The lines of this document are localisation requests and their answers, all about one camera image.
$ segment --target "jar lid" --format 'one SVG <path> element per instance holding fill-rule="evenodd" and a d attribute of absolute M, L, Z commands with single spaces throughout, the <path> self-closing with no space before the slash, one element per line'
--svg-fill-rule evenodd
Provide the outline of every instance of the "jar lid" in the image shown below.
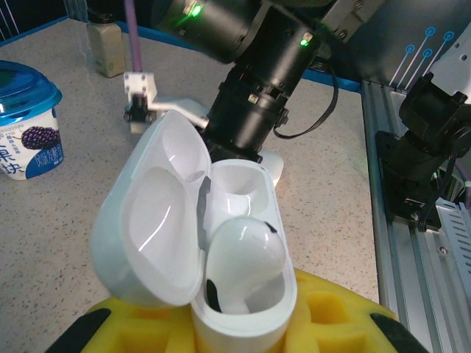
<path fill-rule="evenodd" d="M 61 98 L 62 93 L 41 72 L 0 60 L 0 126 L 40 115 Z"/>
<path fill-rule="evenodd" d="M 116 19 L 114 14 L 108 11 L 98 11 L 89 8 L 88 20 L 94 24 L 112 24 Z"/>

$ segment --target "yellow foam holder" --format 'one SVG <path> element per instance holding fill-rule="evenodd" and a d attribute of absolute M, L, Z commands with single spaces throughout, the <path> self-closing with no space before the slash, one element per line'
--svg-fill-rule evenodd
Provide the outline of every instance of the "yellow foam holder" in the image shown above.
<path fill-rule="evenodd" d="M 394 313 L 351 290 L 296 270 L 298 297 L 285 336 L 270 353 L 395 353 L 370 314 Z M 198 337 L 191 307 L 150 310 L 109 298 L 89 312 L 110 316 L 82 353 L 209 353 Z"/>

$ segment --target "speckled countertop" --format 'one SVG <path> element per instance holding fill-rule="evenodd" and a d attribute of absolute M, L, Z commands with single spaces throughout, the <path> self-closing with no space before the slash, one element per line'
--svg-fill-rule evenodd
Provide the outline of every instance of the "speckled countertop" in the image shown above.
<path fill-rule="evenodd" d="M 230 68 L 151 40 L 141 46 L 144 68 L 155 73 L 162 95 L 210 106 Z M 122 119 L 122 77 L 95 73 L 84 24 L 63 21 L 1 47 L 0 59 L 38 69 L 63 93 L 62 165 L 25 182 L 0 174 L 0 352 L 43 352 L 107 297 L 91 266 L 88 237 L 137 138 Z M 331 94 L 331 87 L 301 81 L 284 131 L 310 126 Z M 285 160 L 277 195 L 294 265 L 377 301 L 360 96 L 341 91 L 318 130 L 296 140 L 271 136 L 266 149 Z"/>

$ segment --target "earbuds case lid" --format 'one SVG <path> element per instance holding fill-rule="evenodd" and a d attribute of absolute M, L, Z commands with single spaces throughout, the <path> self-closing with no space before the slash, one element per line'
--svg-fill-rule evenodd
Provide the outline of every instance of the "earbuds case lid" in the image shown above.
<path fill-rule="evenodd" d="M 210 166 L 203 140 L 178 112 L 169 111 L 142 135 L 91 235 L 95 271 L 113 296 L 164 307 L 197 295 Z"/>

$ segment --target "earbud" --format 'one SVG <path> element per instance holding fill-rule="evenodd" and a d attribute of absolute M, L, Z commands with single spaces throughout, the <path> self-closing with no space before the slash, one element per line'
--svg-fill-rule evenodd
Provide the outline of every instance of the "earbud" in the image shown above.
<path fill-rule="evenodd" d="M 285 261 L 283 240 L 270 224 L 249 216 L 225 221 L 208 250 L 208 304 L 224 314 L 249 313 L 246 298 L 279 276 Z"/>

